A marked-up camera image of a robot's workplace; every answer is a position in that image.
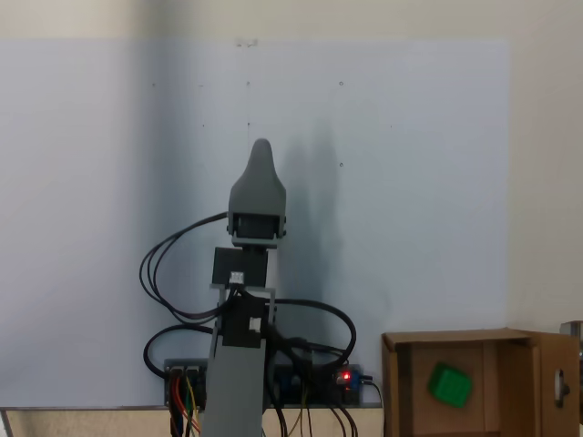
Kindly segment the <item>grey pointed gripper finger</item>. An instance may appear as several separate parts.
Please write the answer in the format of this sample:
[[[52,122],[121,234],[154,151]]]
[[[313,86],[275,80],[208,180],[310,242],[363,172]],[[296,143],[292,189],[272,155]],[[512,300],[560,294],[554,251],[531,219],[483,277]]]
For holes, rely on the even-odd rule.
[[[274,189],[284,191],[273,159],[271,143],[266,138],[257,139],[252,148],[246,168],[233,185],[233,190]]]

